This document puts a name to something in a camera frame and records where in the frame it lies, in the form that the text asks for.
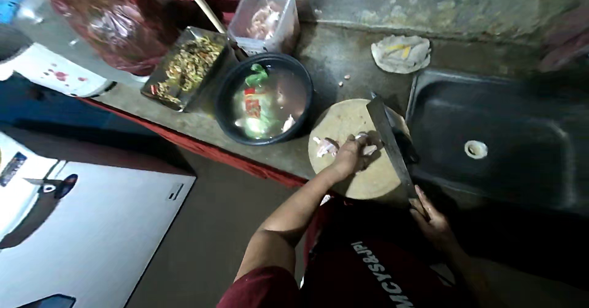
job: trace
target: white chest freezer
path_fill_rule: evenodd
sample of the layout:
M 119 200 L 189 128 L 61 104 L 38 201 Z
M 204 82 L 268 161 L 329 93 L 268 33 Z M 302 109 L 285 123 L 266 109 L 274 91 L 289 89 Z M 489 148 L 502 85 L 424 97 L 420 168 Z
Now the white chest freezer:
M 7 133 L 0 307 L 122 308 L 195 176 L 141 154 Z

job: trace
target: clear plastic container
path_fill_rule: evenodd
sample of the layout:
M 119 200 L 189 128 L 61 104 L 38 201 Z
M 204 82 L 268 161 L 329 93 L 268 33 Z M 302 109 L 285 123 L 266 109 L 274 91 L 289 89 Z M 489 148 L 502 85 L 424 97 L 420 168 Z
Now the clear plastic container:
M 283 9 L 272 37 L 266 40 L 253 39 L 247 29 L 252 26 L 252 17 L 265 1 L 274 1 Z M 295 49 L 298 32 L 295 0 L 241 0 L 227 29 L 229 38 L 235 41 L 247 55 L 266 52 L 290 54 Z

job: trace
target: blood stain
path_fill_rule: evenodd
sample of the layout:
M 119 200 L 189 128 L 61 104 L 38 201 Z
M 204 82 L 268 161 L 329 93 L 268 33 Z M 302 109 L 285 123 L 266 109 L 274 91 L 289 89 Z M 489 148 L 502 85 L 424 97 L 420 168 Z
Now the blood stain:
M 57 78 L 57 80 L 59 80 L 60 82 L 64 82 L 67 76 L 68 75 L 66 73 L 63 73 L 61 71 L 55 72 L 55 78 Z

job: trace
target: black sink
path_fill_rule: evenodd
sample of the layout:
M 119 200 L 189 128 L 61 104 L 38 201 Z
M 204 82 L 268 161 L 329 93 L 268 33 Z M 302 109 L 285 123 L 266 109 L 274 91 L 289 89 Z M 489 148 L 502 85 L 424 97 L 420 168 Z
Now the black sink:
M 409 167 L 413 176 L 488 198 L 589 214 L 589 93 L 565 80 L 423 71 L 406 118 L 420 157 Z

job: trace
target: person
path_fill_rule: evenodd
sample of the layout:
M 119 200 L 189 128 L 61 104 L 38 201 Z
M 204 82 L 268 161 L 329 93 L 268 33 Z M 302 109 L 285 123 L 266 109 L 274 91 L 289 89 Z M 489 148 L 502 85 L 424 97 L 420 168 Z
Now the person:
M 458 244 L 446 217 L 419 187 L 415 189 L 427 217 L 416 209 L 407 213 L 344 198 L 320 206 L 334 184 L 358 169 L 365 143 L 364 137 L 350 136 L 331 165 L 260 225 L 218 308 L 503 306 Z M 299 289 L 295 247 L 305 231 L 309 253 Z M 436 250 L 446 258 L 456 284 L 428 266 L 440 256 Z

